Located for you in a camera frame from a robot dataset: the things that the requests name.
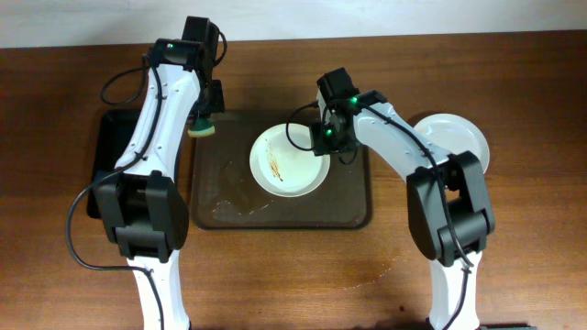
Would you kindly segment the green yellow sponge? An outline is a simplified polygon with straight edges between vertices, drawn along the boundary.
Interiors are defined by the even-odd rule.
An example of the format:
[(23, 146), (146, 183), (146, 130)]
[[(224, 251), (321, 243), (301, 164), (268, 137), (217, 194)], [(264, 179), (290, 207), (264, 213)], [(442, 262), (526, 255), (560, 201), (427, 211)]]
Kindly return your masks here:
[(203, 138), (214, 135), (215, 126), (210, 118), (198, 118), (188, 127), (187, 134), (190, 138)]

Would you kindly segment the white plate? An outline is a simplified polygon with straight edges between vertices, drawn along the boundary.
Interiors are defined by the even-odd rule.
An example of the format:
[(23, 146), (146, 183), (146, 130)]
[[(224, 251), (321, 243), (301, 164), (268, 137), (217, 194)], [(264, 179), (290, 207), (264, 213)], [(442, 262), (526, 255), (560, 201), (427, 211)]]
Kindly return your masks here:
[(249, 153), (249, 167), (256, 183), (266, 192), (294, 198), (317, 189), (327, 177), (330, 157), (315, 156), (292, 145), (309, 149), (310, 132), (300, 124), (279, 124), (263, 131)]
[(421, 119), (414, 129), (454, 154), (471, 151), (479, 159), (482, 171), (488, 170), (489, 144), (481, 130), (468, 119), (453, 114), (434, 114)]

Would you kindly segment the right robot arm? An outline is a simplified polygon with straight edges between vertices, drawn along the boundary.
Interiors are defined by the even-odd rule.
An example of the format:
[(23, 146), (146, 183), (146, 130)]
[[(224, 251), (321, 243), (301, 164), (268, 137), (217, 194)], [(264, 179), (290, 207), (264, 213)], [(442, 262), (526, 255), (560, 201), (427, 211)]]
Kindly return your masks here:
[(362, 145), (404, 180), (408, 226), (429, 260), (434, 329), (478, 329), (476, 278), (495, 221), (480, 160), (455, 154), (417, 133), (377, 91), (317, 92), (317, 155)]

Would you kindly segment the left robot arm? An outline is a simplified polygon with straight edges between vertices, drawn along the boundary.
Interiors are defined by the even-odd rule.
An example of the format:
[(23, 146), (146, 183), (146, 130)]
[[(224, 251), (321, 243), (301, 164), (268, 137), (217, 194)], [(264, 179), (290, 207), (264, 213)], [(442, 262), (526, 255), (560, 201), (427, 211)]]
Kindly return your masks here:
[(188, 329), (179, 258), (189, 210), (175, 185), (188, 119), (211, 113), (218, 83), (215, 46), (160, 39), (144, 58), (146, 97), (133, 134), (112, 173), (94, 187), (108, 240), (138, 285), (147, 329)]

